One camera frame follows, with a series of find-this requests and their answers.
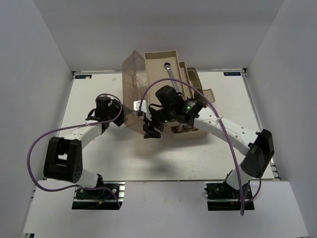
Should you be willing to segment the beige cantilever toolbox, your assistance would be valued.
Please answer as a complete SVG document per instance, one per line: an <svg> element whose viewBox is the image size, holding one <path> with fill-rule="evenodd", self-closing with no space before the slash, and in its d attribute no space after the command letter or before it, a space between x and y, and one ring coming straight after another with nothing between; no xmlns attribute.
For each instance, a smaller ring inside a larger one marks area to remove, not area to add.
<svg viewBox="0 0 317 238"><path fill-rule="evenodd" d="M171 133L176 140L207 132L185 123L198 102L215 102L194 67L178 60L176 51L133 53L122 63L124 124L148 137Z"/></svg>

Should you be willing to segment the large ratchet wrench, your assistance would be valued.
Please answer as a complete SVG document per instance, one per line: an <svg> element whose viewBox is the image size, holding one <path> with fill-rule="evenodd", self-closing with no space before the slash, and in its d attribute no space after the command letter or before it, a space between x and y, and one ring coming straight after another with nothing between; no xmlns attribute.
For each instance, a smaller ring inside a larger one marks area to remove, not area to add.
<svg viewBox="0 0 317 238"><path fill-rule="evenodd" d="M169 62L165 62L164 63L164 68L166 69L169 78L175 79L175 77L173 75L173 72L172 72L172 69L171 69L171 64ZM173 85L174 89L176 90L177 94L182 96L182 91L180 90L177 82L176 81L172 81L172 85Z"/></svg>

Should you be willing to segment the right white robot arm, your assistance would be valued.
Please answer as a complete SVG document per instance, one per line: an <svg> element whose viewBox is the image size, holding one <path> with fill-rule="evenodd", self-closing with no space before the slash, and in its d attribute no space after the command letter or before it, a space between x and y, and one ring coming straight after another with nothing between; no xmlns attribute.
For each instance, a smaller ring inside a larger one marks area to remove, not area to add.
<svg viewBox="0 0 317 238"><path fill-rule="evenodd" d="M171 86L156 92L159 105L147 104L141 99L133 103L138 116L144 116L144 138L160 138L164 124L176 121L203 130L228 143L231 151L238 150L245 158L234 161L234 169L222 183L206 189L211 199L235 198L252 178L262 178L273 155L273 137L270 131L254 131L220 117L215 109L195 98L184 100Z"/></svg>

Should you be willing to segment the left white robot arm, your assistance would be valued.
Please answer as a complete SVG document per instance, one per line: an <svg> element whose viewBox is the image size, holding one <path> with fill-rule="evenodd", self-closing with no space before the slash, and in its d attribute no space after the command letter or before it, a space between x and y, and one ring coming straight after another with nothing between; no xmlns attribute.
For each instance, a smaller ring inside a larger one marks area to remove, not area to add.
<svg viewBox="0 0 317 238"><path fill-rule="evenodd" d="M102 95L96 98L83 127L78 127L64 137L49 140L44 164L44 176L87 187L94 198L104 194L105 186L99 174L83 168L82 150L96 137L102 135L112 122L124 123L123 105L118 99Z"/></svg>

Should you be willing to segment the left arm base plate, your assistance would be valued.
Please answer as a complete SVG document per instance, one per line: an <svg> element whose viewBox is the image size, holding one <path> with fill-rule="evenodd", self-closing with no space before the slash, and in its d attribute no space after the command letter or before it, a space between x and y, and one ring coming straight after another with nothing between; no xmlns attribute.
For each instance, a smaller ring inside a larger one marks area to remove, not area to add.
<svg viewBox="0 0 317 238"><path fill-rule="evenodd" d="M125 182L104 182L103 187L109 188L122 205ZM112 193L104 189L90 191L77 188L74 193L72 210L119 210L120 207Z"/></svg>

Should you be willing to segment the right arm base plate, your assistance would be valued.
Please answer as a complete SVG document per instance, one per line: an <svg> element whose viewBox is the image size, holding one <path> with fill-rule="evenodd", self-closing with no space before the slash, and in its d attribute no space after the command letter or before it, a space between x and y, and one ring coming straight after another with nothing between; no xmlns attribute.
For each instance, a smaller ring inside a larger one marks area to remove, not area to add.
<svg viewBox="0 0 317 238"><path fill-rule="evenodd" d="M244 210L254 210L254 202L250 201L254 197L250 186L245 184L242 188L245 198ZM208 211L240 211L240 191L224 188L221 182L207 182L205 184L205 192Z"/></svg>

